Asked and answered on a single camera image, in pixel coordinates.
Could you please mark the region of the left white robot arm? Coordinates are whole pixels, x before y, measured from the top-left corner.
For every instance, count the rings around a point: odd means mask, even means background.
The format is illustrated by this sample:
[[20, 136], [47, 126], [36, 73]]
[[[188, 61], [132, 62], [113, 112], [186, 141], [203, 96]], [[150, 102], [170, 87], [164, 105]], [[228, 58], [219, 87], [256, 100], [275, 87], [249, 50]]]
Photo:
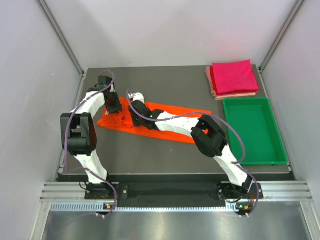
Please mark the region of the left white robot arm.
[[108, 171], [96, 150], [98, 139], [93, 118], [102, 107], [111, 114], [122, 110], [114, 78], [106, 75], [98, 77], [98, 83], [87, 91], [74, 110], [60, 116], [60, 129], [65, 168], [68, 168], [68, 156], [73, 156], [88, 176], [87, 193], [97, 192], [106, 199], [114, 197], [116, 190], [107, 182]]

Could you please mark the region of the orange t shirt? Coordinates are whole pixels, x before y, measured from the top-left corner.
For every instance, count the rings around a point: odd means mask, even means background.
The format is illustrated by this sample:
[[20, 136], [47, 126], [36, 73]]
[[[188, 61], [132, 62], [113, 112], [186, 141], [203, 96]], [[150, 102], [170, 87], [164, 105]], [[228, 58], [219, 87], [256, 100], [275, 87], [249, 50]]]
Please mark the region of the orange t shirt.
[[[191, 136], [192, 128], [198, 124], [199, 118], [204, 115], [203, 112], [199, 111], [195, 114], [194, 112], [197, 110], [192, 108], [146, 102], [145, 105], [152, 111], [163, 110], [164, 115], [161, 115], [160, 118], [167, 119], [166, 121], [157, 121], [155, 123], [156, 129], [148, 129], [145, 126], [134, 126], [127, 99], [120, 97], [119, 100], [123, 110], [119, 113], [111, 113], [109, 115], [104, 111], [101, 119], [96, 123], [97, 126], [149, 138], [188, 144], [195, 143]], [[193, 114], [186, 117], [173, 118], [174, 115], [178, 116], [186, 113]]]

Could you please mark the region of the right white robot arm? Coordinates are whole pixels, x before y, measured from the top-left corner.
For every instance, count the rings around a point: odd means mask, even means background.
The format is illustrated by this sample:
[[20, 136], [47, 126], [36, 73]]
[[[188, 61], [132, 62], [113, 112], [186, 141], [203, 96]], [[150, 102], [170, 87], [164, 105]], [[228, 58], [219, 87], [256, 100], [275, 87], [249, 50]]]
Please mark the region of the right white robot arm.
[[228, 144], [226, 133], [209, 114], [181, 117], [162, 109], [150, 110], [140, 100], [129, 100], [129, 112], [135, 127], [175, 133], [191, 138], [204, 156], [216, 160], [226, 173], [234, 194], [245, 198], [252, 191], [254, 180], [239, 164]]

